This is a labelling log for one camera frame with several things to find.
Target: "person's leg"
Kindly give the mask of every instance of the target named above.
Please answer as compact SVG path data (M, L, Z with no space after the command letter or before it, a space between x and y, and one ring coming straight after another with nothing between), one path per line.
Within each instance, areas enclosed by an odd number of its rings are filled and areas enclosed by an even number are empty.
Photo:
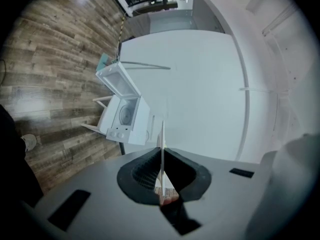
M6 179L4 192L10 200L22 200L34 207L43 196L40 185L25 161L26 147L33 148L37 142L28 135L19 137L15 122L0 105L0 147L3 151L2 166Z

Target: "wooden floor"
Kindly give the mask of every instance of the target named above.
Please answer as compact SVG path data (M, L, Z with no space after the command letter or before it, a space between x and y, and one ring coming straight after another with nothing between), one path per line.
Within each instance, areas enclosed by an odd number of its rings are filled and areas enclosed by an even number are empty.
M111 92L95 76L104 52L115 58L123 12L114 0L33 0L17 19L1 59L0 104L37 146L26 155L44 193L84 167L119 156L96 125L92 99ZM124 28L122 39L131 33ZM0 62L0 80L4 75Z

